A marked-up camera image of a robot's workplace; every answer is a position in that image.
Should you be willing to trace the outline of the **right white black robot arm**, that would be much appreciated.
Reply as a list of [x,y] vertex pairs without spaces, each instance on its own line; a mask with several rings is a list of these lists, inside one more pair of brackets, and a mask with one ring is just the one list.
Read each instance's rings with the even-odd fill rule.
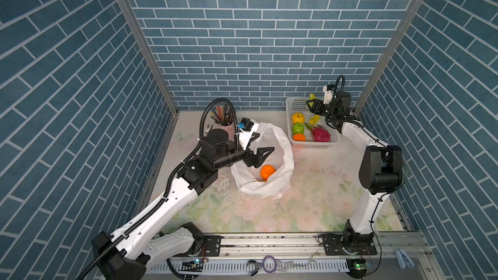
[[326,250],[336,254],[376,255],[379,241],[373,227],[387,198],[403,185],[402,150],[374,136],[347,109],[343,103],[346,97],[345,92],[327,90],[323,100],[311,95],[306,101],[312,114],[323,117],[328,127],[336,129],[364,151],[359,167],[363,192],[356,210],[346,221],[341,237],[330,235],[319,240]]

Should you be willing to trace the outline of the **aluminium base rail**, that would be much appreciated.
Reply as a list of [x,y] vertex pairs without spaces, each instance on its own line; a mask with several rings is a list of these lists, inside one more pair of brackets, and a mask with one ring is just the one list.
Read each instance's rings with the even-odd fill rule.
[[421,233],[378,233],[376,255],[346,255],[326,250],[319,238],[330,235],[341,237],[342,233],[204,233],[197,254],[176,255],[150,267],[146,273],[173,270],[182,278],[245,272],[255,275],[263,270],[263,258],[272,255],[278,262],[276,272],[280,273],[343,272],[354,279],[367,275],[386,279],[386,273],[378,268],[378,264],[384,262],[389,270],[413,270],[420,272],[423,279],[443,277]]

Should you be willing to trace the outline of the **coloured pencils bundle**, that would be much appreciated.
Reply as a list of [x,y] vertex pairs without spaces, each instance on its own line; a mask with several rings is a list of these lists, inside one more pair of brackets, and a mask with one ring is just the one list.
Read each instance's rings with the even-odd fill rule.
[[233,124],[232,110],[227,104],[216,105],[210,111],[210,117],[215,124],[226,127]]

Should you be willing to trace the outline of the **pink dragon fruit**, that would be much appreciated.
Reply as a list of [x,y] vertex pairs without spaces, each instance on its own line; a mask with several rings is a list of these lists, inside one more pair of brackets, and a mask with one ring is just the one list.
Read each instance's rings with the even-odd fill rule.
[[331,134],[320,125],[311,125],[304,123],[305,127],[311,132],[314,142],[329,143],[331,142]]

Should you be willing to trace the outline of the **purple tape roll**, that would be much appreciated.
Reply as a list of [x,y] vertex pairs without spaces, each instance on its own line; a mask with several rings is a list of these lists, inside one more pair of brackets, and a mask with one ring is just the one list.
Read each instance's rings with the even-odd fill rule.
[[278,262],[272,255],[266,255],[262,261],[262,268],[267,274],[274,274],[278,269]]

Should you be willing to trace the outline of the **yellow banana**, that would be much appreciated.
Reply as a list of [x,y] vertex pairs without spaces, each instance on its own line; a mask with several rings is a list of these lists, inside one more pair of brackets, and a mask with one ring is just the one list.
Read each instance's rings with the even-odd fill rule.
[[310,118],[309,124],[316,125],[319,120],[320,120],[320,115],[314,115]]

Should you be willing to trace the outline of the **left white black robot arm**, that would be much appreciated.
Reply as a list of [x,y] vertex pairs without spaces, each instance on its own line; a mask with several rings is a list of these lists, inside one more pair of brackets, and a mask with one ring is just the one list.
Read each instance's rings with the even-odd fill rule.
[[121,228],[93,239],[95,259],[78,278],[84,279],[97,267],[106,279],[141,279],[150,267],[171,257],[197,254],[204,234],[191,222],[163,237],[156,234],[217,179],[221,168],[237,162],[258,168],[275,150],[270,146],[253,151],[228,138],[221,129],[200,138],[194,151],[170,174],[160,197]]

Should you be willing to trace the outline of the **white plastic basket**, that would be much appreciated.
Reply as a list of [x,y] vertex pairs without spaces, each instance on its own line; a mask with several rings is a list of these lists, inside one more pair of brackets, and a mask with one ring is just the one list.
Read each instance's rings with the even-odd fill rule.
[[[286,98],[287,135],[291,145],[303,149],[332,147],[341,140],[339,133],[326,125],[323,116],[311,113],[307,101],[305,97]],[[297,127],[293,120],[295,114],[301,114],[303,118],[303,123]]]

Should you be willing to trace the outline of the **pink pencil cup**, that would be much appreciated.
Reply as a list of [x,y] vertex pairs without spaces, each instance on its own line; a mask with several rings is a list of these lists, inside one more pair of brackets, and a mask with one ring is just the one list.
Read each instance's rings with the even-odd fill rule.
[[236,133],[236,128],[234,127],[233,124],[229,124],[229,125],[226,125],[226,126],[221,126],[220,128],[223,129],[224,131],[226,131],[228,133],[229,139],[233,139],[234,138],[235,133]]

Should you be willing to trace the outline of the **green fruit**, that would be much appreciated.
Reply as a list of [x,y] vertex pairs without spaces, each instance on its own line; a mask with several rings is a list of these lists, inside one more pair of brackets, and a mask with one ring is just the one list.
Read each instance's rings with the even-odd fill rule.
[[294,123],[292,127],[293,134],[304,134],[305,126],[302,123]]

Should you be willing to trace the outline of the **yellow fruit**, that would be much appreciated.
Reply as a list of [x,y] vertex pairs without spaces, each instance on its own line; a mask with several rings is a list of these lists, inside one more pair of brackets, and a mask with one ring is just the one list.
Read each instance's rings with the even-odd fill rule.
[[297,123],[304,124],[306,121],[306,118],[305,118],[304,114],[298,112],[298,113],[295,113],[292,115],[291,120],[292,120],[293,124],[297,124]]

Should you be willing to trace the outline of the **white plastic bag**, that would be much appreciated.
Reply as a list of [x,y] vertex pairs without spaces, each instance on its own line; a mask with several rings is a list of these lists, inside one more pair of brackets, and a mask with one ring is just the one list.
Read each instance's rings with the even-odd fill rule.
[[258,150],[273,147],[273,152],[263,154],[266,158],[261,166],[238,162],[231,166],[231,173],[242,193],[258,198],[280,198],[282,191],[290,188],[294,172],[290,141],[280,127],[270,123],[259,123],[256,132],[260,137],[246,150],[256,155]]

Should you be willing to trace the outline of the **orange fruit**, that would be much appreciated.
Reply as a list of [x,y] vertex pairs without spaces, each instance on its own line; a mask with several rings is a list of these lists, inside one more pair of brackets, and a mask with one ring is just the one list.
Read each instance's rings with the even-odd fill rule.
[[295,141],[306,141],[306,136],[301,133],[297,133],[293,135],[293,140]]
[[267,181],[275,172],[276,169],[272,165],[265,165],[260,170],[260,176],[263,181]]

